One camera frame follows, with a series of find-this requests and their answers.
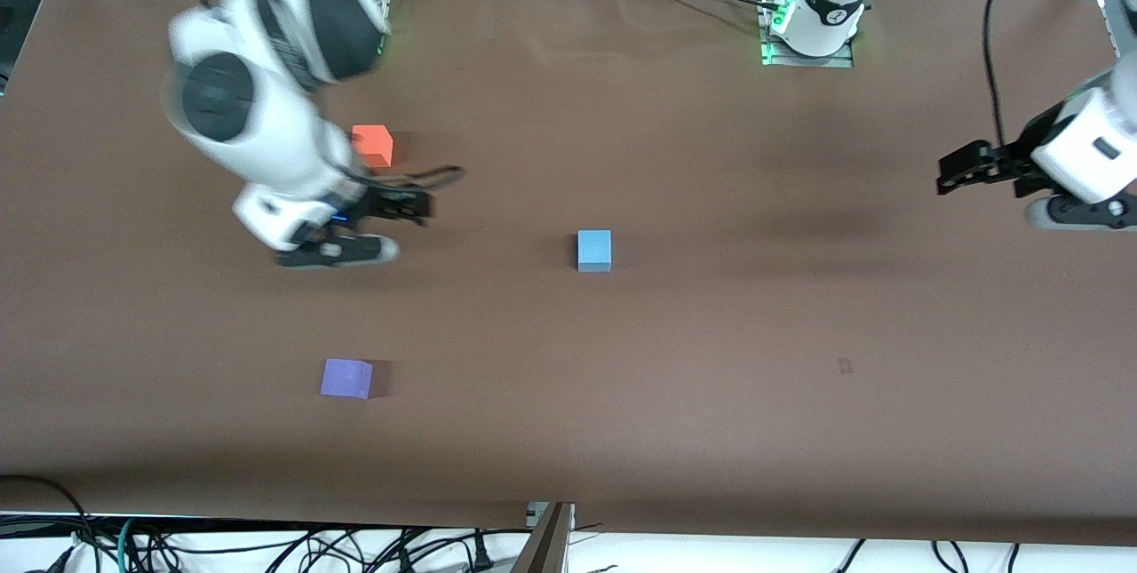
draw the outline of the foam block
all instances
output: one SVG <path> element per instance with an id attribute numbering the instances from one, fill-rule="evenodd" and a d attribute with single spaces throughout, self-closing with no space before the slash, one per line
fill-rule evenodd
<path id="1" fill-rule="evenodd" d="M 362 359 L 327 358 L 319 395 L 366 400 L 371 396 L 372 368 L 371 363 Z"/>
<path id="2" fill-rule="evenodd" d="M 576 271 L 582 274 L 606 274 L 612 271 L 609 230 L 576 232 Z"/>
<path id="3" fill-rule="evenodd" d="M 351 127 L 351 147 L 371 168 L 387 168 L 395 164 L 395 139 L 382 124 Z"/>

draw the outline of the metal frame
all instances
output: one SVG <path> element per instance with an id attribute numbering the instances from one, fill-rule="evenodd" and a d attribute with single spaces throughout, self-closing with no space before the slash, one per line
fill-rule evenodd
<path id="1" fill-rule="evenodd" d="M 572 503 L 548 503 L 509 573 L 564 573 L 575 513 Z"/>

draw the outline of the table surface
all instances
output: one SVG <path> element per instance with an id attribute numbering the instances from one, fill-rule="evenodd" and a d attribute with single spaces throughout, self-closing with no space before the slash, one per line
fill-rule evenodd
<path id="1" fill-rule="evenodd" d="M 194 2 L 44 0 L 11 75 L 3 470 L 102 512 L 1137 542 L 1135 241 L 935 193 L 991 133 L 982 0 L 873 0 L 852 70 L 763 67 L 736 2 L 397 0 L 327 115 L 470 173 L 327 273 L 166 123 Z M 1112 59 L 1093 1 L 996 6 L 1012 131 Z M 323 398 L 327 357 L 390 393 Z"/>

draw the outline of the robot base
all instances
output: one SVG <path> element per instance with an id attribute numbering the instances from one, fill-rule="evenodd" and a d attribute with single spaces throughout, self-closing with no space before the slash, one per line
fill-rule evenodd
<path id="1" fill-rule="evenodd" d="M 1047 197 L 1027 206 L 1027 222 L 1040 230 L 1137 230 L 1137 197 L 1121 192 L 1097 205 L 1086 205 L 1076 197 Z"/>
<path id="2" fill-rule="evenodd" d="M 760 2 L 774 2 L 777 6 L 792 6 L 791 0 L 757 0 Z M 835 55 L 824 58 L 811 58 L 808 55 L 800 55 L 787 45 L 786 40 L 778 38 L 772 32 L 775 18 L 782 15 L 779 10 L 761 9 L 758 7 L 758 34 L 762 40 L 762 63 L 782 64 L 786 67 L 853 67 L 853 43 L 846 40 L 840 50 Z"/>
<path id="3" fill-rule="evenodd" d="M 383 265 L 399 257 L 390 238 L 372 234 L 332 235 L 321 242 L 304 242 L 292 250 L 277 250 L 276 264 L 289 269 L 326 269 L 338 266 Z"/>

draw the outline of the orange cube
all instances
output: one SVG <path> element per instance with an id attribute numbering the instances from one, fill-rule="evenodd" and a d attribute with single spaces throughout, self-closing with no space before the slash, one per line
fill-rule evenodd
<path id="1" fill-rule="evenodd" d="M 351 147 L 370 168 L 387 168 L 395 164 L 395 139 L 382 124 L 351 127 Z"/>

